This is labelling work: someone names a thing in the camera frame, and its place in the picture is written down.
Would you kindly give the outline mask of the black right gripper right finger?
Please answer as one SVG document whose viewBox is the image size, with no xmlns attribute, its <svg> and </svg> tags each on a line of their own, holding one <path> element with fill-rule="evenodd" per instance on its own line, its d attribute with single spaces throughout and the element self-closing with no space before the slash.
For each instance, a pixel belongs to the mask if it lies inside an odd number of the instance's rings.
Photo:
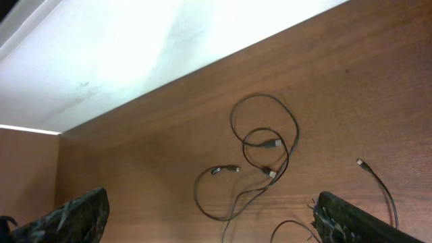
<svg viewBox="0 0 432 243">
<path fill-rule="evenodd" d="M 313 216 L 323 242 L 421 243 L 327 191 L 320 193 Z"/>
</svg>

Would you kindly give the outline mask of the black cable micro usb end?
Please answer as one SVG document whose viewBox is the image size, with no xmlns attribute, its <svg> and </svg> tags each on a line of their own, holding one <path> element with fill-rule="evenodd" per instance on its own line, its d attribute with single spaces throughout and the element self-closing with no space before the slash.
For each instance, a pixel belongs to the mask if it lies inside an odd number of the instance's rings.
<svg viewBox="0 0 432 243">
<path fill-rule="evenodd" d="M 387 201 L 388 201 L 388 203 L 389 203 L 389 207 L 391 208 L 391 214 L 392 214 L 393 217 L 394 217 L 394 224 L 391 225 L 391 226 L 394 227 L 394 228 L 396 228 L 396 229 L 398 229 L 398 230 L 400 230 L 400 223 L 399 223 L 399 219 L 398 219 L 398 212 L 397 212 L 396 204 L 395 204 L 395 201 L 394 201 L 394 198 L 393 198 L 391 192 L 389 191 L 389 189 L 387 188 L 387 186 L 383 183 L 383 181 L 382 181 L 382 180 L 379 178 L 379 176 L 378 176 L 378 175 L 373 171 L 373 169 L 371 168 L 371 166 L 370 166 L 366 161 L 364 161 L 363 159 L 358 158 L 358 159 L 356 160 L 356 163 L 357 163 L 358 166 L 360 166 L 363 170 L 365 170 L 366 172 L 368 172 L 369 174 L 371 174 L 371 175 L 373 176 L 373 178 L 375 179 L 375 181 L 376 181 L 376 182 L 379 184 L 379 186 L 381 187 L 381 189 L 382 189 L 382 191 L 383 191 L 384 195 L 386 196 L 386 199 L 387 199 Z M 278 229 L 279 229 L 281 226 L 283 226 L 283 225 L 285 225 L 285 224 L 288 224 L 288 223 L 293 223 L 293 224 L 295 224 L 295 225 L 301 227 L 302 229 L 306 230 L 306 232 L 309 233 L 310 238 L 316 240 L 317 242 L 323 242 L 322 239 L 320 238 L 318 232 L 317 232 L 316 234 L 314 234 L 314 233 L 311 231 L 310 228 L 308 228 L 307 226 L 305 226 L 305 224 L 303 224 L 303 223 L 301 223 L 301 222 L 298 222 L 298 221 L 295 221 L 295 220 L 291 220 L 291 219 L 289 219 L 289 220 L 285 220 L 285 221 L 282 221 L 280 224 L 278 224 L 278 225 L 276 226 L 276 228 L 273 230 L 273 232 L 272 232 L 272 234 L 271 234 L 271 237 L 270 237 L 270 241 L 271 241 L 271 242 L 274 241 L 274 239 L 275 239 L 275 235 L 276 235 Z"/>
</svg>

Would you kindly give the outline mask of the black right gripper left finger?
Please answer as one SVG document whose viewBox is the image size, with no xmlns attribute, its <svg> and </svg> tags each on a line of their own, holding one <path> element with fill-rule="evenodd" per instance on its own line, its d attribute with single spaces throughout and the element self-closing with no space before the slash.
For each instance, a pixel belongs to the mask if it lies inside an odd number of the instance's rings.
<svg viewBox="0 0 432 243">
<path fill-rule="evenodd" d="M 99 243 L 109 217 L 104 188 L 66 202 L 49 214 L 19 226 L 10 216 L 1 217 L 1 241 L 13 243 Z"/>
</svg>

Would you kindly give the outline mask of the black cable long loop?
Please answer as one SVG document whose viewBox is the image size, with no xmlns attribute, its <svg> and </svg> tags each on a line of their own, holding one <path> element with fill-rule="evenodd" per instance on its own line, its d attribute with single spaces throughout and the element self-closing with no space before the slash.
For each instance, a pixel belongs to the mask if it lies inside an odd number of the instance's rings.
<svg viewBox="0 0 432 243">
<path fill-rule="evenodd" d="M 236 109 L 245 101 L 253 99 L 253 98 L 257 98 L 257 97 L 271 99 L 272 101 L 276 102 L 290 116 L 290 118 L 293 121 L 294 126 L 295 126 L 295 137 L 294 137 L 294 140 L 293 140 L 291 146 L 287 146 L 282 135 L 279 132 L 277 132 L 271 128 L 264 128 L 264 127 L 255 128 L 255 129 L 249 131 L 249 133 L 247 133 L 244 137 L 240 137 L 240 135 L 238 134 L 236 127 L 234 125 L 234 115 L 235 115 Z M 230 172 L 238 173 L 240 171 L 240 167 L 237 165 L 216 165 L 216 166 L 212 166 L 212 167 L 209 167 L 209 168 L 203 170 L 196 177 L 194 184 L 193 184 L 193 199 L 194 199 L 195 205 L 197 206 L 198 210 L 207 218 L 209 218 L 213 221 L 225 223 L 225 228 L 224 228 L 223 233 L 221 235 L 221 241 L 222 242 L 225 241 L 225 236 L 227 234 L 227 231 L 229 229 L 231 221 L 233 219 L 237 218 L 238 216 L 240 216 L 247 209 L 247 207 L 249 205 L 251 205 L 256 199 L 261 197 L 264 193 L 266 193 L 266 191 L 268 191 L 268 189 L 270 189 L 270 187 L 275 185 L 281 179 L 281 177 L 284 175 L 284 173 L 286 172 L 286 170 L 288 168 L 291 155 L 295 151 L 295 149 L 298 145 L 298 141 L 300 140 L 300 126 L 299 126 L 298 121 L 295 118 L 294 114 L 289 110 L 289 108 L 284 103 L 282 103 L 278 98 L 276 98 L 275 96 L 270 95 L 270 94 L 259 94 L 259 93 L 258 94 L 250 94 L 250 95 L 240 99 L 239 101 L 237 101 L 233 105 L 233 107 L 230 111 L 229 125 L 230 125 L 231 131 L 234 134 L 234 136 L 242 143 L 242 153 L 243 153 L 245 160 L 248 162 L 249 165 L 258 169 L 261 173 L 265 174 L 268 178 L 270 178 L 271 181 L 266 186 L 263 186 L 261 188 L 244 190 L 244 191 L 240 192 L 239 194 L 237 194 L 237 196 L 234 199 L 234 202 L 233 202 L 233 205 L 230 209 L 229 214 L 225 217 L 218 217 L 218 216 L 214 216 L 214 215 L 206 212 L 202 208 L 202 206 L 199 202 L 199 197 L 198 197 L 199 183 L 200 183 L 202 177 L 205 175 L 214 176 L 214 175 L 216 175 L 222 171 L 230 171 Z M 275 138 L 270 138 L 270 139 L 264 140 L 262 142 L 250 142 L 249 138 L 254 133 L 260 132 L 260 131 L 271 132 L 275 135 Z M 246 154 L 246 150 L 249 148 L 273 149 L 275 147 L 281 147 L 284 151 L 283 156 L 285 157 L 283 163 L 280 165 L 280 167 L 278 169 L 271 169 L 268 166 L 258 165 L 255 162 L 253 162 L 252 160 L 250 160 L 248 155 Z"/>
</svg>

